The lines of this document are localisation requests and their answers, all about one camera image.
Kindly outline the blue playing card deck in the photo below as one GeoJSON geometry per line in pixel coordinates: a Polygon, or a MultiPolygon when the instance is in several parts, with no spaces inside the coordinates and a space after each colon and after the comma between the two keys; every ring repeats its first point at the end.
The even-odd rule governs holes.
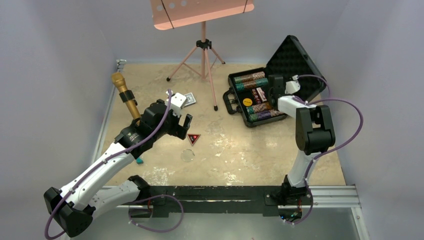
{"type": "Polygon", "coordinates": [[[187,99],[187,102],[184,105],[185,108],[197,103],[197,100],[192,92],[186,93],[185,97],[187,99]]]}

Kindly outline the red playing card deck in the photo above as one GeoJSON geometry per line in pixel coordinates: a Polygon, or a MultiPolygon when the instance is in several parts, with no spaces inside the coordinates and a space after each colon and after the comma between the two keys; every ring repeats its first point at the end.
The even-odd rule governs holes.
{"type": "Polygon", "coordinates": [[[256,92],[262,103],[267,101],[266,93],[263,91],[261,87],[256,88],[256,92]]]}

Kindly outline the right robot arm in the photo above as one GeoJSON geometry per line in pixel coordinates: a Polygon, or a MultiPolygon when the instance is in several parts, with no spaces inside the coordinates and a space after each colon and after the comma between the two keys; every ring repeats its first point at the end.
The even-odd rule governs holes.
{"type": "Polygon", "coordinates": [[[309,177],[319,154],[335,144],[336,136],[330,108],[307,103],[294,94],[300,89],[297,79],[287,81],[281,75],[272,74],[268,76],[268,83],[269,104],[295,120],[298,152],[277,194],[282,201],[292,204],[308,194],[309,177]]]}

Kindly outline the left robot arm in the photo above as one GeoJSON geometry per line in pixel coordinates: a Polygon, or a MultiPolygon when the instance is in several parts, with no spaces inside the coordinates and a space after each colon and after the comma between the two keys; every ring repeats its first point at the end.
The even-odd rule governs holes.
{"type": "Polygon", "coordinates": [[[143,114],[137,115],[81,175],[59,189],[50,187],[43,195],[50,214],[44,229],[45,238],[54,240],[63,234],[76,237],[95,218],[119,205],[142,205],[154,199],[150,185],[138,175],[110,189],[102,188],[121,169],[150,150],[162,136],[184,140],[193,117],[187,114],[183,125],[179,125],[180,118],[181,114],[172,103],[159,99],[143,114]]]}

